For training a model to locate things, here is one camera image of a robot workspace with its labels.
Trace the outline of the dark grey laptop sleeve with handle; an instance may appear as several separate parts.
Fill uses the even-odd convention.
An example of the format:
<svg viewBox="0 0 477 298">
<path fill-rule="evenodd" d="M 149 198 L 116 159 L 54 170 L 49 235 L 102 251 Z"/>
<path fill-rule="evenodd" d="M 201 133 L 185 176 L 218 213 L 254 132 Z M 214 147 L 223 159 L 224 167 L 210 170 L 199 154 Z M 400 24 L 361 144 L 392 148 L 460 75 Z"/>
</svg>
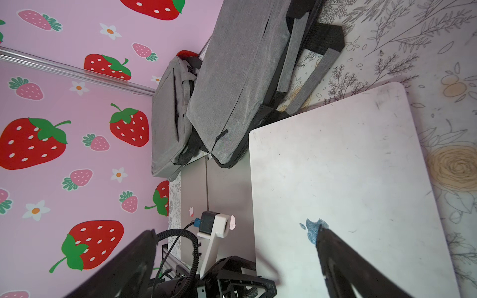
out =
<svg viewBox="0 0 477 298">
<path fill-rule="evenodd" d="M 295 115 L 344 49 L 340 26 L 318 22 L 320 1 L 225 1 L 202 61 L 187 118 L 193 131 L 181 159 L 199 151 L 232 168 L 249 133 Z M 283 112 L 296 62 L 309 50 L 321 61 Z"/>
</svg>

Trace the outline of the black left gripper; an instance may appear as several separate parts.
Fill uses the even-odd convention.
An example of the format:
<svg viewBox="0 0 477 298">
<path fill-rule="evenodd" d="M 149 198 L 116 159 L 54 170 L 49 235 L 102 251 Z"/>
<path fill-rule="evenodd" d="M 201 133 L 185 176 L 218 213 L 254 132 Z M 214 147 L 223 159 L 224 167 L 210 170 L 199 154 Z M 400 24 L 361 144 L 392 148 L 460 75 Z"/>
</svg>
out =
<svg viewBox="0 0 477 298">
<path fill-rule="evenodd" d="M 274 298 L 274 281 L 248 274 L 256 263 L 238 256 L 222 258 L 196 284 L 199 298 Z"/>
</svg>

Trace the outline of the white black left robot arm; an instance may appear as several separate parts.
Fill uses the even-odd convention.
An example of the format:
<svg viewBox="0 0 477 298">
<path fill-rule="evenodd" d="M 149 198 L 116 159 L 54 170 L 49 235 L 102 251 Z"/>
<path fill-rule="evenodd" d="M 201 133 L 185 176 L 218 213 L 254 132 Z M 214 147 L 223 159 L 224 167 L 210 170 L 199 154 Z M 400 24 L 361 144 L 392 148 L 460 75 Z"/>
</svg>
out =
<svg viewBox="0 0 477 298">
<path fill-rule="evenodd" d="M 180 264 L 167 264 L 171 251 L 162 250 L 161 264 L 153 269 L 156 276 L 150 280 L 147 298 L 274 298 L 277 287 L 274 281 L 242 271 L 255 271 L 256 264 L 244 258 L 231 256 L 219 259 L 204 276 L 199 274 L 199 242 L 197 236 L 183 229 L 170 229 L 157 235 L 159 241 L 174 238 L 174 248 L 180 237 L 193 245 L 193 265 L 187 269 Z"/>
</svg>

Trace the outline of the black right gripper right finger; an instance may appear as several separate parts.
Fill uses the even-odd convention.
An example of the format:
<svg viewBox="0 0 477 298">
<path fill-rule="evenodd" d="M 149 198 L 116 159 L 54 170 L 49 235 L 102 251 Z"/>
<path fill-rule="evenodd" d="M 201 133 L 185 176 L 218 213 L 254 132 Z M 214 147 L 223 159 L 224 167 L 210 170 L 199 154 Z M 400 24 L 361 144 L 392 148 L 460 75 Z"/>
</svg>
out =
<svg viewBox="0 0 477 298">
<path fill-rule="evenodd" d="M 319 229 L 316 250 L 330 297 L 410 297 L 330 229 Z"/>
</svg>

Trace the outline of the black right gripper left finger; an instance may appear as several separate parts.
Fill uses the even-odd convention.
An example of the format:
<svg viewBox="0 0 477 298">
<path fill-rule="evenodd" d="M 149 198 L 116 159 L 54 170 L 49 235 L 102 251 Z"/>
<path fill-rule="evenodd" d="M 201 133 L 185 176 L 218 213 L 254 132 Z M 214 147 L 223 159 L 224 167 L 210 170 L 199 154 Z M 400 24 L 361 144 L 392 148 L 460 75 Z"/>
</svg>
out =
<svg viewBox="0 0 477 298">
<path fill-rule="evenodd" d="M 68 298 L 144 298 L 149 288 L 158 237 L 146 230 Z"/>
</svg>

